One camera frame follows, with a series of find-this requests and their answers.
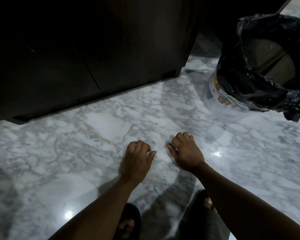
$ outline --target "forearm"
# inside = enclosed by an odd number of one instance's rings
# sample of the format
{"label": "forearm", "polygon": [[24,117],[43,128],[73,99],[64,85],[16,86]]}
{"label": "forearm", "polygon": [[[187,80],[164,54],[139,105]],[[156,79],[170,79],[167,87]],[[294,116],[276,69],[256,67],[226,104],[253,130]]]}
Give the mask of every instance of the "forearm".
{"label": "forearm", "polygon": [[237,239],[300,239],[300,226],[296,222],[206,163],[193,168],[192,173]]}
{"label": "forearm", "polygon": [[49,240],[112,240],[133,189],[134,186],[130,183],[119,180],[105,194],[60,228]]}

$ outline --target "slipper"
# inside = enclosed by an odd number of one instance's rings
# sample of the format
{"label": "slipper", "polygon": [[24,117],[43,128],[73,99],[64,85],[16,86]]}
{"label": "slipper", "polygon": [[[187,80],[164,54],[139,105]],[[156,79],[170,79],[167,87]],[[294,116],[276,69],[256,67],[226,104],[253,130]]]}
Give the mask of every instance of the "slipper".
{"label": "slipper", "polygon": [[197,192],[185,227],[187,239],[228,240],[230,230],[220,215],[204,206],[207,197],[206,190]]}
{"label": "slipper", "polygon": [[[124,221],[125,219],[134,220],[134,228],[132,230],[132,233],[125,240],[138,240],[140,234],[140,227],[141,227],[141,216],[140,216],[139,209],[135,205],[127,203],[124,206],[120,221]],[[120,240],[123,231],[124,229],[117,229],[115,231],[113,240]]]}

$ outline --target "black plastic bag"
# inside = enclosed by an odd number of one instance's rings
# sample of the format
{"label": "black plastic bag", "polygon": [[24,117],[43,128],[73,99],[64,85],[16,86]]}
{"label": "black plastic bag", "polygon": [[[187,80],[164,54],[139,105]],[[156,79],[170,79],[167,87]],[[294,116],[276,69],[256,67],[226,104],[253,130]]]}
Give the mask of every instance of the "black plastic bag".
{"label": "black plastic bag", "polygon": [[300,19],[269,14],[239,19],[222,47],[220,87],[251,111],[300,119]]}

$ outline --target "marble floor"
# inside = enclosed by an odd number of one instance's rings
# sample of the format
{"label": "marble floor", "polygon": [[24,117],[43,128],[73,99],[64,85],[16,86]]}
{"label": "marble floor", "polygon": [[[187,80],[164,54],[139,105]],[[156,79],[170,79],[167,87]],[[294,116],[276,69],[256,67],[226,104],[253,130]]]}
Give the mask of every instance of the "marble floor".
{"label": "marble floor", "polygon": [[[300,0],[291,5],[284,12],[300,16]],[[300,224],[300,121],[273,111],[232,122],[214,117],[204,105],[204,89],[220,47],[201,32],[176,79],[25,125],[0,121],[0,240],[50,237],[112,185],[135,140],[157,151],[129,198],[142,215],[140,239],[174,237],[202,188],[164,147],[180,131],[195,137],[215,170]]]}

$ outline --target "person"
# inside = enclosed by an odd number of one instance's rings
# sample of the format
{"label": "person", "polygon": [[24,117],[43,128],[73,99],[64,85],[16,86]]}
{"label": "person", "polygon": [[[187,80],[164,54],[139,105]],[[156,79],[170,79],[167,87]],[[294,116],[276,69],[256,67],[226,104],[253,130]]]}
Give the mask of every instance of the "person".
{"label": "person", "polygon": [[[166,145],[177,165],[204,186],[193,203],[187,239],[300,239],[300,225],[234,182],[204,160],[193,136],[178,133]],[[50,240],[138,239],[140,213],[127,204],[146,177],[156,151],[143,141],[131,142],[121,165],[121,177],[106,193],[61,227]]]}

